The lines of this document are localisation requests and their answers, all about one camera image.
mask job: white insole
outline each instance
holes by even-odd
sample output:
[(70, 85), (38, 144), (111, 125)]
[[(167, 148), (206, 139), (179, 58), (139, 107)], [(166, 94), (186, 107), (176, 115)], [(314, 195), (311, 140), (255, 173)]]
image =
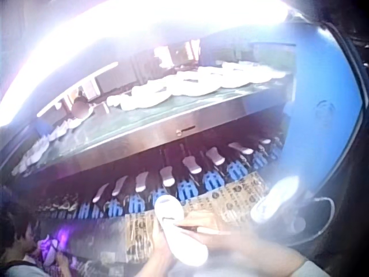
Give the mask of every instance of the white insole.
[(149, 175), (148, 171), (142, 172), (136, 177), (136, 192), (143, 192), (146, 189), (146, 178)]
[(161, 179), (163, 179), (163, 185), (165, 187), (170, 187), (174, 185), (175, 179), (172, 175), (173, 168), (171, 166), (166, 166), (160, 170)]
[(196, 163), (194, 156), (185, 157), (182, 162), (192, 174), (198, 174), (202, 171), (202, 168)]
[(219, 166), (225, 162), (225, 157), (222, 157), (218, 149), (216, 147), (212, 147), (211, 149), (207, 150), (206, 155), (209, 157), (210, 160), (216, 165)]
[(115, 183), (115, 188), (112, 191), (111, 195), (112, 196), (117, 196), (119, 194), (119, 192), (121, 192), (122, 186), (125, 183), (126, 179), (128, 178), (128, 176), (123, 176), (122, 178), (119, 178), (116, 183)]
[(93, 203), (96, 203), (100, 200), (101, 196), (103, 195), (103, 192), (105, 190), (105, 188), (109, 185), (109, 183), (101, 186), (101, 188), (97, 191), (96, 196), (92, 199)]
[(230, 143), (228, 146), (245, 155), (251, 155), (252, 153), (254, 153), (254, 150), (252, 150), (251, 148), (243, 147), (239, 143)]

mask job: metal shelf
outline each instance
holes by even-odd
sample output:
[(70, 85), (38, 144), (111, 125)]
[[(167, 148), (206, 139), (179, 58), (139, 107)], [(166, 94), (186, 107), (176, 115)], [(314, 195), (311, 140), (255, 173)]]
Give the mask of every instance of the metal shelf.
[(55, 141), (21, 183), (51, 182), (234, 121), (288, 100), (292, 76), (146, 109), (92, 115)]

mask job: finger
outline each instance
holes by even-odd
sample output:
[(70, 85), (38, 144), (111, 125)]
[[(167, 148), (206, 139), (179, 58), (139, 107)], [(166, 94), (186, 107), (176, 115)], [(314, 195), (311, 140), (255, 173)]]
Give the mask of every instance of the finger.
[(199, 211), (191, 211), (187, 214), (186, 218), (203, 218), (203, 217), (211, 217), (214, 216), (214, 213), (201, 209)]
[(196, 239), (198, 242), (206, 245), (209, 248), (216, 249), (220, 247), (221, 238), (218, 235), (200, 234), (189, 230), (182, 230), (181, 233)]

